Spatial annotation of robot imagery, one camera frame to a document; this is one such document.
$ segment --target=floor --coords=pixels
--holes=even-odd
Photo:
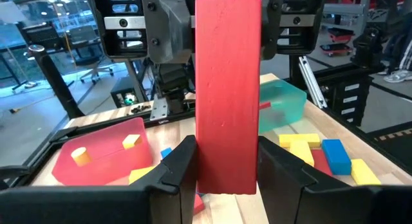
[[[329,42],[327,36],[319,36],[318,45]],[[329,58],[319,48],[316,48],[310,56],[332,66],[349,62],[349,58],[346,56]],[[309,61],[314,71],[326,68],[322,64]],[[115,66],[114,71],[114,77],[103,75],[95,86],[90,82],[84,84],[75,82],[74,85],[70,86],[73,96],[85,114],[115,108],[109,92],[118,78],[127,76],[127,71],[123,66]],[[276,55],[270,61],[263,61],[261,63],[261,74],[266,73],[274,73],[280,78],[287,78],[289,74],[288,56]],[[412,84],[410,82],[387,84],[381,76],[376,76],[374,81],[412,96],[412,90],[410,90]],[[40,85],[29,93],[21,93],[20,91],[13,94],[0,90],[0,111],[3,111],[0,113],[0,139],[3,143],[0,147],[0,167],[22,164],[50,133],[67,123],[68,118],[63,108],[61,108],[59,101],[52,96],[53,93],[48,89],[47,84]],[[25,107],[27,104],[45,98],[47,99]],[[19,107],[25,108],[13,115],[8,112],[9,109]],[[411,121],[411,108],[412,104],[410,102],[371,88],[360,128],[369,132]]]

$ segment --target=office chair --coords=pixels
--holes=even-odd
[[[76,45],[79,45],[79,43],[89,42],[89,41],[98,41],[97,35],[92,26],[88,25],[88,26],[83,26],[80,28],[73,28],[70,30],[70,42],[72,46],[76,47]],[[106,73],[110,73],[111,76],[114,75],[113,70],[109,67],[99,68],[98,65],[104,59],[104,54],[100,46],[98,48],[99,48],[99,53],[97,53],[95,49],[93,49],[93,46],[83,47],[82,49],[88,50],[89,52],[88,57],[85,56],[85,54],[82,54],[79,48],[75,49],[75,51],[77,52],[77,55],[79,56],[79,57],[75,57],[75,64],[77,66],[91,68],[89,72],[87,72],[85,75],[80,77],[80,81],[82,83],[84,83],[84,78],[89,75],[90,75],[90,79],[93,84],[96,84],[97,80],[99,79],[98,73],[106,72]]]

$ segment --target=plastic bin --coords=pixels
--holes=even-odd
[[[306,93],[283,80],[260,85],[259,133],[300,120],[305,102]]]

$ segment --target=wooden tabletop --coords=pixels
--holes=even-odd
[[[261,76],[261,83],[277,78],[273,74]],[[111,111],[105,111],[86,117],[70,120],[66,127],[85,126],[126,116],[136,107],[129,106]],[[175,148],[187,135],[195,134],[194,118],[173,122],[146,129],[149,143],[153,150],[154,164],[161,160],[160,151],[171,147]],[[326,113],[307,102],[304,108],[304,117],[293,124],[276,128],[262,135],[269,140],[279,143],[279,134],[317,133],[321,139],[338,138],[342,141],[351,159],[362,158],[383,184],[412,184],[412,177],[397,167],[394,163],[382,156],[359,137],[348,131]],[[45,165],[33,185],[61,185],[51,174],[57,160],[57,151]],[[336,176],[349,185],[355,185],[351,176]],[[127,178],[121,178],[111,184],[124,185]],[[207,194],[203,197],[206,209],[195,215],[193,223],[268,223],[259,190],[255,195],[215,195]]]

